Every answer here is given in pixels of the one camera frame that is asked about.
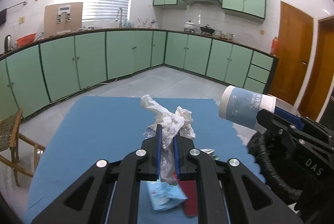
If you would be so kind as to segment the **white tissue paper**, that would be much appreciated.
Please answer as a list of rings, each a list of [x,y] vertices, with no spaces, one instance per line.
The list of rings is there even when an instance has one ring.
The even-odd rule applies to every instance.
[[[176,185],[177,180],[174,176],[175,160],[173,149],[173,138],[180,134],[182,137],[194,140],[196,134],[192,128],[192,112],[182,107],[177,107],[174,113],[156,102],[150,95],[142,96],[140,100],[141,107],[154,113],[154,124],[148,126],[144,133],[145,138],[154,136],[153,132],[157,126],[162,127],[162,152],[160,156],[159,179],[170,185]]]

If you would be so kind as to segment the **chrome sink faucet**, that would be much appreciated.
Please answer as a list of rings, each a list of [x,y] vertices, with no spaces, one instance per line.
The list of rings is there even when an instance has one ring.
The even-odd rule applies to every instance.
[[[118,22],[118,27],[122,27],[122,17],[123,17],[123,9],[120,7],[117,11],[116,21]]]

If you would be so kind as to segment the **green lower kitchen cabinets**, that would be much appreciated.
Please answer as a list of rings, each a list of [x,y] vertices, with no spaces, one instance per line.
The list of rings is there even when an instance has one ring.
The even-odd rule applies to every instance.
[[[23,117],[105,81],[167,65],[267,93],[278,60],[211,36],[168,30],[97,30],[40,40],[1,55],[1,118]]]

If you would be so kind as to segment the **red thermos bottle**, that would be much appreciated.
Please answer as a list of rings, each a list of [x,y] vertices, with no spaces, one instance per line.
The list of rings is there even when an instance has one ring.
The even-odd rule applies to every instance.
[[[272,40],[271,52],[270,52],[272,56],[276,56],[277,45],[278,45],[278,37],[274,37]]]

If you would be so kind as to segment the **blue table cloth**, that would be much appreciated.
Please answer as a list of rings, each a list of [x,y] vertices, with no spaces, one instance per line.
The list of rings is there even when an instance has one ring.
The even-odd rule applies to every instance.
[[[212,99],[159,98],[174,112],[191,112],[194,144],[213,149],[221,161],[238,159],[255,175],[260,168],[238,137],[231,122],[219,117]],[[25,223],[30,223],[56,197],[100,159],[115,162],[139,149],[154,114],[133,97],[85,96],[69,110],[42,154],[29,189]]]

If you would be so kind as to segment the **wooden chair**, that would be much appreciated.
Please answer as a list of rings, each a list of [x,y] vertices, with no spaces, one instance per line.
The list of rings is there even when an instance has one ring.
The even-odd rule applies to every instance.
[[[33,178],[40,162],[42,154],[46,150],[46,146],[35,142],[20,133],[19,127],[22,120],[23,108],[20,108],[16,113],[10,115],[4,120],[1,120],[1,152],[10,151],[11,159],[0,156],[1,163],[5,164],[13,170],[15,184],[19,187],[18,174],[21,173],[27,177]],[[33,169],[27,170],[19,165],[19,140],[29,144],[33,147]]]

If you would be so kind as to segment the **cardboard water purifier box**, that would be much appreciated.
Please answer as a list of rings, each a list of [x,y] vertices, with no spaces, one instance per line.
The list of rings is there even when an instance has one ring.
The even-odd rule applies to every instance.
[[[47,5],[44,10],[44,37],[74,32],[82,27],[83,3]]]

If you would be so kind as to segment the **dark red scouring pad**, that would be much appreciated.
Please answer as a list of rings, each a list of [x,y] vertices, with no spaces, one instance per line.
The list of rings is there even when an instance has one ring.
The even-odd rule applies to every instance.
[[[182,191],[187,196],[183,202],[183,209],[188,217],[197,216],[197,189],[195,180],[178,181]]]

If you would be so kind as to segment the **red plastic basin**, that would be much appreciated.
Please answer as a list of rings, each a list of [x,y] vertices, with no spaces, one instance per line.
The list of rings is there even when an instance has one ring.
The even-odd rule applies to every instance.
[[[23,36],[17,39],[18,47],[24,47],[26,45],[33,43],[35,40],[35,37],[36,37],[36,33],[32,33],[32,34],[29,34],[29,35],[26,35],[26,36]]]

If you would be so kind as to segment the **white cooking pot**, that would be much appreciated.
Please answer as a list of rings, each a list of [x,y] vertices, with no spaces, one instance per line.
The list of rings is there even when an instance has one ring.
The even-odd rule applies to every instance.
[[[188,32],[188,33],[194,33],[195,32],[195,28],[196,28],[196,24],[194,24],[191,21],[187,21],[183,24],[183,30],[184,32]]]

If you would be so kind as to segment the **dark hanging towel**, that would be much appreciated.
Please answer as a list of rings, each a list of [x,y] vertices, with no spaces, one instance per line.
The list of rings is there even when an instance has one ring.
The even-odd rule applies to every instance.
[[[7,9],[3,9],[0,11],[0,26],[6,23],[7,18]]]

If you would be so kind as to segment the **wall towel rail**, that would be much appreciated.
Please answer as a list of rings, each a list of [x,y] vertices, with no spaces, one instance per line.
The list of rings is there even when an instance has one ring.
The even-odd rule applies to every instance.
[[[16,6],[20,6],[20,5],[25,6],[25,5],[27,5],[27,3],[28,3],[28,2],[25,0],[25,1],[23,1],[23,2],[20,2],[20,3],[17,3],[17,4],[15,4],[15,5],[12,5],[12,6],[8,7],[7,9],[11,9],[11,8],[14,8],[14,7],[16,7]]]

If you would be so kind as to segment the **light blue snack wrapper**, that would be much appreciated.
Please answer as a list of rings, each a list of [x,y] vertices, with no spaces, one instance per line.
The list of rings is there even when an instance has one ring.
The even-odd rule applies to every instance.
[[[155,182],[147,181],[146,187],[152,209],[155,211],[170,210],[188,199],[178,184],[171,185],[157,180]]]

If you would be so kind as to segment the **steel electric kettle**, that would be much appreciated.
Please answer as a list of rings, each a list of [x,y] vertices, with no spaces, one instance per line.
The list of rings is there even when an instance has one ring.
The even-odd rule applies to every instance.
[[[14,47],[13,38],[11,35],[6,35],[4,39],[4,49],[5,53],[12,51]]]

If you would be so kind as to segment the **blue white paper cup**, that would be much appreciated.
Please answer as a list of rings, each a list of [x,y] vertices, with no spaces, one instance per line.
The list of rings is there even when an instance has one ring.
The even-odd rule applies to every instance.
[[[262,109],[274,113],[275,107],[274,96],[228,86],[221,96],[219,117],[264,133],[265,128],[258,123],[256,116]]]

